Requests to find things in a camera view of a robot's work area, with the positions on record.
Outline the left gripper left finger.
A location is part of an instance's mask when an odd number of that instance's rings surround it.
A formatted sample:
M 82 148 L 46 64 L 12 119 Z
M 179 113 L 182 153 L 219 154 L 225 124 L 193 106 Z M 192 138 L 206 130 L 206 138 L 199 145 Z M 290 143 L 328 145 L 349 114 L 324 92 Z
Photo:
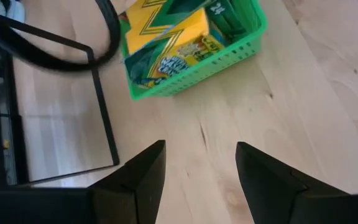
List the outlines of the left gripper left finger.
M 158 140 L 91 185 L 96 223 L 155 224 L 165 169 L 165 141 Z

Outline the green plastic basket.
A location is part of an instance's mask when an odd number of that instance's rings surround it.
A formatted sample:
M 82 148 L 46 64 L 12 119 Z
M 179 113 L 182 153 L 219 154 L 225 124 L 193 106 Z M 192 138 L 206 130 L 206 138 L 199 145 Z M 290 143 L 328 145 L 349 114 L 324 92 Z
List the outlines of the green plastic basket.
M 267 21 L 258 0 L 234 0 L 234 8 L 239 11 L 241 22 L 250 29 L 249 34 L 234 40 L 228 39 L 208 17 L 206 6 L 210 2 L 146 45 L 170 37 L 175 37 L 176 41 L 181 44 L 185 40 L 195 38 L 199 35 L 210 34 L 222 42 L 225 48 L 187 70 L 182 71 L 180 74 L 169 78 L 162 84 L 149 89 L 141 88 L 130 81 L 124 62 L 132 99 L 140 100 L 148 97 L 174 95 L 260 51 L 261 38 L 266 30 Z M 120 16 L 120 23 L 124 33 L 122 54 L 125 61 L 128 56 L 132 55 L 128 52 L 127 48 L 126 32 L 129 31 L 130 25 L 125 12 Z

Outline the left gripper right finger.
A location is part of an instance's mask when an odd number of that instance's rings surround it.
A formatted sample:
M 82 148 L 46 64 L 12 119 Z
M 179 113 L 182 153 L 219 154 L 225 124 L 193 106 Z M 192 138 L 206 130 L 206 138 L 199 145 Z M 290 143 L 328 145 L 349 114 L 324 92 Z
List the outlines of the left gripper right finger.
M 236 165 L 255 224 L 289 224 L 296 196 L 307 189 L 293 168 L 263 151 L 238 142 Z

